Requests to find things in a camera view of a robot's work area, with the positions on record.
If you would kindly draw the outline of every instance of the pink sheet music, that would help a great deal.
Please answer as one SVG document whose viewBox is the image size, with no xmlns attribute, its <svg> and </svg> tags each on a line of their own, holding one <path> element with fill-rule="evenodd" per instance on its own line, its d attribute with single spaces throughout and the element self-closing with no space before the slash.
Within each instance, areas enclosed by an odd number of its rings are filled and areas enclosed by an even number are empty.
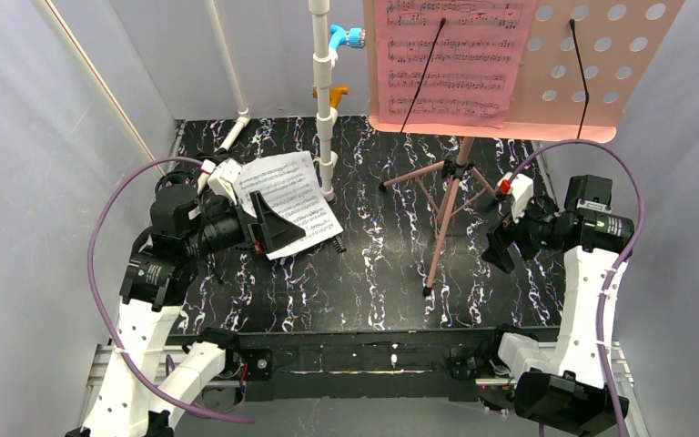
<svg viewBox="0 0 699 437">
<path fill-rule="evenodd" d="M 380 122 L 502 127 L 537 0 L 376 0 Z M 446 24 L 422 77 L 441 19 Z"/>
</svg>

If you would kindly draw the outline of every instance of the black marble surface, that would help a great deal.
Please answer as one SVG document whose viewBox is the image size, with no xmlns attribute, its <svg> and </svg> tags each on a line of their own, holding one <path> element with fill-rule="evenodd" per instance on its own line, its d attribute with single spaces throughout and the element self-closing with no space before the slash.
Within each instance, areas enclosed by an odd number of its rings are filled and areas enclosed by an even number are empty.
<svg viewBox="0 0 699 437">
<path fill-rule="evenodd" d="M 218 149 L 234 121 L 188 122 L 179 154 L 194 156 Z M 561 320 L 562 257 L 541 253 L 524 264 L 517 253 L 511 275 L 480 259 L 486 231 L 497 219 L 483 211 L 483 196 L 452 221 L 433 294 L 421 289 L 435 247 L 435 218 L 420 187 L 410 181 L 386 193 L 381 180 L 456 156 L 456 137 L 400 135 L 373 129 L 365 117 L 340 117 L 333 150 L 339 154 L 331 204 L 347 252 L 323 244 L 297 256 L 269 261 L 233 250 L 219 252 L 187 295 L 175 328 L 199 332 L 206 326 L 247 332 L 424 330 L 517 326 L 556 326 Z M 313 118 L 252 120 L 232 149 L 245 163 L 257 157 L 297 150 L 319 150 Z M 476 140 L 471 160 L 490 181 L 511 171 L 532 151 L 528 142 Z M 537 167 L 525 171 L 544 191 Z M 443 180 L 425 178 L 440 201 Z M 458 204 L 474 195 L 473 179 L 462 183 Z"/>
</svg>

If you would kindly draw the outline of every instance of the black cable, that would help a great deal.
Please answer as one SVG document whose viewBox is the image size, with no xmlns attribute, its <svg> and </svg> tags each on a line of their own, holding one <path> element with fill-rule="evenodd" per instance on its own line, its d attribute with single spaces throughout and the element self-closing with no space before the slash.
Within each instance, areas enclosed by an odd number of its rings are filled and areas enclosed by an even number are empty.
<svg viewBox="0 0 699 437">
<path fill-rule="evenodd" d="M 435 50 L 435 43 L 438 42 L 438 36 L 441 35 L 441 30 L 443 26 L 446 25 L 446 18 L 441 18 L 441 25 L 438 26 L 438 33 L 435 34 L 435 39 L 432 40 L 432 46 L 430 47 L 430 54 L 427 55 L 427 62 L 424 64 L 424 71 L 422 71 L 422 77 L 420 79 L 420 84 L 417 85 L 417 92 L 414 93 L 414 98 L 411 100 L 411 106 L 409 107 L 409 112 L 406 114 L 406 118 L 403 120 L 403 126 L 400 127 L 401 134 L 403 129 L 406 128 L 406 123 L 409 121 L 409 116 L 411 115 L 411 110 L 414 108 L 414 104 L 417 103 L 417 97 L 420 94 L 421 86 L 424 84 L 425 75 L 427 75 L 427 66 L 430 64 L 430 59 L 432 58 L 432 52 Z"/>
<path fill-rule="evenodd" d="M 577 34 L 574 32 L 574 19 L 569 20 L 569 27 L 572 29 L 572 41 L 574 42 L 574 52 L 577 54 L 577 64 L 580 66 L 580 77 L 582 77 L 582 88 L 585 92 L 585 106 L 582 107 L 582 117 L 580 117 L 580 126 L 577 128 L 577 139 L 580 139 L 580 133 L 583 131 L 583 123 L 585 122 L 585 111 L 588 110 L 588 102 L 591 101 L 591 95 L 588 94 L 588 84 L 585 82 L 585 70 L 583 70 L 583 59 L 580 58 L 580 47 L 577 46 Z"/>
<path fill-rule="evenodd" d="M 166 188 L 169 185 L 186 184 L 195 186 L 197 184 L 197 178 L 194 173 L 186 170 L 173 170 L 168 171 L 165 176 L 159 178 L 159 181 L 154 186 L 154 194 L 157 194 L 162 188 Z"/>
</svg>

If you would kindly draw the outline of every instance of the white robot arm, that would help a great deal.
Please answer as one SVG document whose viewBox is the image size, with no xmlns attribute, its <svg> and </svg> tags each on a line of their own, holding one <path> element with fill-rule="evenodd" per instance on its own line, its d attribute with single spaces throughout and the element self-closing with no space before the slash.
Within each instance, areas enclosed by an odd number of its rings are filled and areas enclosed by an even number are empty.
<svg viewBox="0 0 699 437">
<path fill-rule="evenodd" d="M 122 348 L 109 361 L 83 426 L 66 437 L 171 437 L 184 412 L 176 406 L 181 402 L 197 414 L 214 414 L 188 403 L 225 368 L 241 365 L 230 353 L 238 347 L 233 332 L 203 330 L 187 358 L 158 390 L 153 384 L 167 335 L 198 274 L 197 259 L 232 247 L 269 253 L 306 235 L 272 211 L 259 192 L 250 193 L 256 217 L 245 213 L 230 187 L 238 174 L 234 164 L 228 160 L 216 167 L 206 161 L 196 187 L 180 171 L 160 179 L 150 210 L 152 227 L 133 245 L 119 292 L 119 321 L 116 330 L 109 328 Z M 216 196 L 204 197 L 209 193 L 206 184 Z"/>
<path fill-rule="evenodd" d="M 552 357 L 523 330 L 502 331 L 499 349 L 492 352 L 518 381 L 514 408 L 518 415 L 576 435 L 595 435 L 615 424 L 605 387 L 607 375 L 597 345 L 607 350 L 612 341 L 615 301 L 627 261 L 614 272 L 608 290 L 604 279 L 633 235 L 633 222 L 611 214 L 612 181 L 595 176 L 570 180 L 564 211 L 552 199 L 533 195 L 532 180 L 519 175 L 499 187 L 510 207 L 489 232 L 490 248 L 481 256 L 505 272 L 513 269 L 508 247 L 523 259 L 540 249 L 563 252 L 566 291 L 561 329 Z M 603 340 L 597 340 L 599 300 L 603 309 Z M 620 398 L 623 415 L 628 401 Z"/>
</svg>

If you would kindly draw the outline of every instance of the white pipe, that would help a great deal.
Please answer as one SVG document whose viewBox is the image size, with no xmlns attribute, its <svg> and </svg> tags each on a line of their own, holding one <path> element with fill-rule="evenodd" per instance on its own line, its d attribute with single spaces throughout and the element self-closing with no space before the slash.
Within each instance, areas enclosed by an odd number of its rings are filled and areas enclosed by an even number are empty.
<svg viewBox="0 0 699 437">
<path fill-rule="evenodd" d="M 328 47 L 329 28 L 328 11 L 329 0 L 309 0 L 309 11 L 312 13 L 312 36 L 315 42 L 315 54 L 312 57 L 312 70 L 315 76 L 315 88 L 318 94 L 318 114 L 316 124 L 318 126 L 318 138 L 320 141 L 320 192 L 323 197 L 331 201 L 336 195 L 331 186 L 333 168 L 339 156 L 331 152 L 330 140 L 333 136 L 333 124 L 338 112 L 331 111 L 330 107 L 330 73 L 335 63 L 335 55 L 331 54 Z"/>
<path fill-rule="evenodd" d="M 232 144 L 234 144 L 234 142 L 237 140 L 237 137 L 239 136 L 239 133 L 242 132 L 242 129 L 248 125 L 248 122 L 250 122 L 250 117 L 248 114 L 239 116 L 237 121 L 234 122 L 234 126 L 231 128 L 231 130 L 229 130 L 227 137 L 224 138 L 224 142 L 221 143 L 221 148 L 228 151 Z"/>
<path fill-rule="evenodd" d="M 89 56 L 86 55 L 81 44 L 71 32 L 71 29 L 66 24 L 66 21 L 57 12 L 55 5 L 52 4 L 52 0 L 33 0 L 34 7 L 36 11 L 44 18 L 46 25 L 55 33 L 57 40 L 66 46 L 68 53 L 74 57 L 74 59 L 81 66 L 81 70 L 86 74 L 87 79 L 93 84 L 93 87 L 101 94 L 103 100 L 106 101 L 112 112 L 115 114 L 115 119 L 119 122 L 122 129 L 125 131 L 130 140 L 136 145 L 136 147 L 144 154 L 148 161 L 154 161 L 154 154 L 146 145 L 146 141 L 140 136 L 135 129 L 135 126 L 130 121 L 130 118 L 122 109 L 121 105 L 114 97 L 114 93 L 106 85 L 106 81 L 100 73 L 97 72 L 97 68 L 92 64 Z M 165 176 L 165 170 L 159 166 L 155 167 L 161 176 Z"/>
<path fill-rule="evenodd" d="M 250 121 L 250 112 L 248 111 L 248 105 L 245 103 L 245 98 L 242 96 L 242 89 L 239 87 L 237 72 L 234 69 L 234 63 L 232 62 L 231 54 L 228 51 L 227 38 L 224 34 L 224 25 L 221 21 L 221 13 L 218 11 L 216 1 L 205 0 L 205 8 L 208 10 L 210 26 L 213 28 L 213 34 L 216 36 L 218 51 L 221 54 L 221 59 L 224 61 L 224 69 L 227 72 L 227 77 L 229 83 L 231 84 L 232 94 L 234 94 L 234 101 L 237 103 L 237 121 L 227 134 L 227 137 L 224 138 L 224 142 L 221 143 L 222 149 L 229 150 L 232 144 L 234 144 L 235 140 L 237 140 L 242 128 L 248 125 L 248 122 Z"/>
</svg>

